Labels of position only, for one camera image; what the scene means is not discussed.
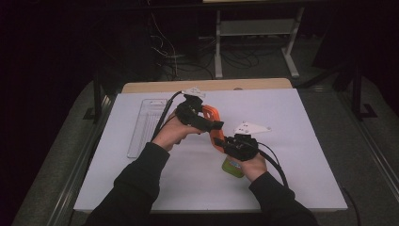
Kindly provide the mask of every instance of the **person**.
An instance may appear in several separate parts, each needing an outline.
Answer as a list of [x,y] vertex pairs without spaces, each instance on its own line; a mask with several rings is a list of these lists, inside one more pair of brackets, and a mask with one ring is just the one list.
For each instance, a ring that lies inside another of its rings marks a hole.
[[[88,216],[85,226],[147,225],[153,202],[157,199],[162,169],[174,144],[201,131],[169,117],[159,134],[148,142],[139,158],[116,178],[114,187]],[[251,185],[249,189],[266,216],[265,225],[317,225],[311,211],[295,200],[295,194],[281,185],[268,171],[265,160],[257,154],[253,159],[237,162]]]

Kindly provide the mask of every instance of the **person's right hand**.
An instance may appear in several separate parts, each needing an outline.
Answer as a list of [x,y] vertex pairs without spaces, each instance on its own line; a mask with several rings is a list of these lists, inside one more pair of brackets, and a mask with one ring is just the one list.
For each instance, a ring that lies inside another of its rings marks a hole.
[[267,172],[266,162],[259,153],[254,158],[244,162],[231,156],[228,156],[228,159],[240,165],[241,171],[247,176],[250,182],[253,182],[256,178]]
[[182,124],[173,112],[152,143],[157,144],[166,151],[170,151],[174,144],[179,143],[187,135],[201,133],[203,132],[197,128]]

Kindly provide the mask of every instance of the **black sleeve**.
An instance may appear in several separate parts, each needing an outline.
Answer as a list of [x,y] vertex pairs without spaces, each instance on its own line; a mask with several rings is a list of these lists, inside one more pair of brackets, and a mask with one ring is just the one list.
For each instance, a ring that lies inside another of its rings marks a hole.
[[281,185],[269,172],[253,181],[249,189],[270,225],[318,225],[311,211],[295,200],[294,191]]
[[168,158],[167,151],[147,143],[140,157],[118,176],[112,190],[88,216],[85,225],[147,224]]

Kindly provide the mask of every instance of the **transparent container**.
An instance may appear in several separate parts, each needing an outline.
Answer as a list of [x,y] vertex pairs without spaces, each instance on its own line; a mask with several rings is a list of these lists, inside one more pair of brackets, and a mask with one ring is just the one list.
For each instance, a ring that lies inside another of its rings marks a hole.
[[145,99],[141,102],[127,157],[138,158],[146,143],[151,141],[167,101],[167,99]]

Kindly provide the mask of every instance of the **wire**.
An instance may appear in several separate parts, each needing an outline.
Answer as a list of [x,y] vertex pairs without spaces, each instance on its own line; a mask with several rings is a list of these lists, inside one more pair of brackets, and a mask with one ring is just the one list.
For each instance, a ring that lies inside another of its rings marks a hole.
[[[225,44],[224,49],[229,53],[231,56],[228,56],[226,54],[221,54],[222,59],[229,64],[230,66],[237,68],[237,69],[249,69],[251,67],[255,67],[259,65],[260,60],[259,57],[264,57],[271,55],[273,53],[276,53],[281,47],[285,46],[285,43],[279,44],[277,47],[272,49],[271,51],[267,53],[260,54],[258,52],[262,51],[263,47],[266,46],[264,44],[259,44],[255,45],[257,47],[255,50],[252,51],[243,51],[241,48],[233,46],[231,44]],[[246,47],[250,46],[253,47],[253,45],[246,45],[243,41],[240,44],[241,47]]]
[[156,29],[158,30],[159,34],[161,34],[162,38],[164,38],[164,39],[168,42],[168,44],[170,45],[170,47],[172,48],[173,57],[174,57],[174,61],[175,61],[175,70],[174,70],[174,74],[175,74],[175,76],[177,77],[177,76],[178,76],[178,75],[177,75],[177,59],[176,59],[176,51],[175,51],[175,48],[174,48],[173,44],[167,39],[167,37],[165,37],[164,33],[162,33],[161,29],[159,29],[159,26],[158,26],[158,24],[156,23],[155,16],[153,15],[153,13],[151,13],[151,16],[152,16],[153,24],[155,25],[155,27],[156,27]]
[[165,126],[166,124],[168,124],[168,122],[171,121],[171,120],[172,120],[173,118],[175,118],[175,117],[176,117],[176,115],[170,117],[170,119],[168,119],[167,121],[165,121],[165,123],[162,125],[162,127],[161,127],[160,130],[162,130],[162,128],[164,128],[164,126]]
[[277,170],[277,172],[279,173],[279,176],[281,177],[282,183],[284,184],[285,187],[288,188],[288,182],[287,182],[287,178],[285,177],[285,173],[282,170],[282,167],[277,164],[275,162],[275,160],[273,160],[273,158],[271,158],[267,153],[265,153],[264,151],[259,150],[259,153],[261,154],[262,157],[264,157],[270,164],[272,164],[272,166]]
[[161,70],[165,74],[165,76],[167,77],[168,81],[171,81],[173,79],[173,74],[167,72],[162,65],[161,65]]
[[159,49],[157,49],[157,48],[155,48],[155,47],[151,47],[153,50],[155,50],[156,52],[158,52],[158,54],[160,54],[160,55],[162,55],[162,56],[164,56],[164,57],[166,57],[167,55],[168,55],[168,53],[167,52],[165,52],[165,51],[163,51],[163,50],[159,50]]
[[72,224],[72,219],[73,219],[74,213],[75,213],[75,210],[73,209],[72,213],[70,214],[70,218],[68,219],[68,224],[67,224],[68,226],[71,226],[71,224]]
[[285,177],[285,173],[284,173],[284,171],[282,170],[282,167],[281,167],[273,158],[271,158],[267,153],[265,153],[264,151],[262,151],[261,149],[255,147],[255,146],[253,146],[252,144],[250,144],[250,143],[248,143],[248,142],[245,142],[244,140],[241,140],[241,139],[237,139],[237,140],[238,140],[240,143],[243,143],[243,144],[245,144],[245,145],[248,145],[248,146],[252,147],[253,149],[258,150],[258,153],[259,153],[262,157],[264,157],[264,158],[277,170],[277,172],[279,173],[279,176],[281,177],[281,180],[282,180],[282,183],[284,184],[284,186],[287,187],[287,188],[289,188],[289,187],[288,187],[287,178]]
[[181,93],[182,93],[181,91],[176,92],[168,100],[167,105],[164,108],[164,112],[162,112],[161,118],[159,119],[158,123],[156,124],[155,130],[153,131],[153,135],[152,135],[152,139],[151,140],[153,140],[158,135],[159,131],[161,131],[161,125],[163,124],[163,122],[165,120],[165,117],[167,116],[167,113],[168,113],[170,107],[172,106],[173,99],[175,99],[175,97],[178,96]]
[[209,43],[205,43],[203,46],[199,48],[199,52],[207,52],[208,49],[214,48],[216,45],[216,39],[214,37],[210,37],[208,40],[211,40]]
[[[186,58],[186,59],[183,59],[183,62],[178,61],[178,64],[180,65],[180,67],[178,67],[177,69],[180,70],[180,71],[184,71],[184,72],[197,72],[197,71],[200,71],[200,70],[205,70],[210,75],[211,79],[214,80],[215,77],[214,77],[213,73],[208,69],[208,67],[213,62],[213,59],[214,59],[215,55],[213,53],[207,53],[207,54],[204,54],[202,57],[204,57],[206,55],[210,55],[211,57],[209,57],[207,62],[205,62],[204,66],[200,65],[198,63],[194,63],[193,60],[189,60],[189,59]],[[169,63],[166,63],[165,66],[166,67],[170,67],[171,69],[173,69],[173,66],[170,65]],[[187,69],[187,68],[183,68],[182,66],[191,66],[191,67],[194,67],[194,68],[193,69]]]
[[265,144],[263,144],[263,143],[261,143],[261,142],[258,142],[258,144],[260,144],[260,145],[266,147],[266,148],[275,156],[276,161],[277,161],[277,164],[279,164],[279,159],[277,158],[276,154],[273,152],[273,150],[272,150],[271,148],[269,148],[267,145],[265,145]]
[[155,35],[152,35],[151,37],[152,37],[152,38],[158,38],[158,39],[161,41],[160,47],[161,47],[161,48],[164,47],[164,41],[161,39],[161,37],[155,36]]
[[355,201],[352,199],[352,196],[349,194],[348,190],[346,190],[346,188],[344,186],[341,187],[341,190],[346,194],[346,196],[352,202],[353,208],[355,209],[355,213],[356,213],[356,220],[358,221],[358,226],[361,226],[360,213],[359,213],[358,207],[355,204]]

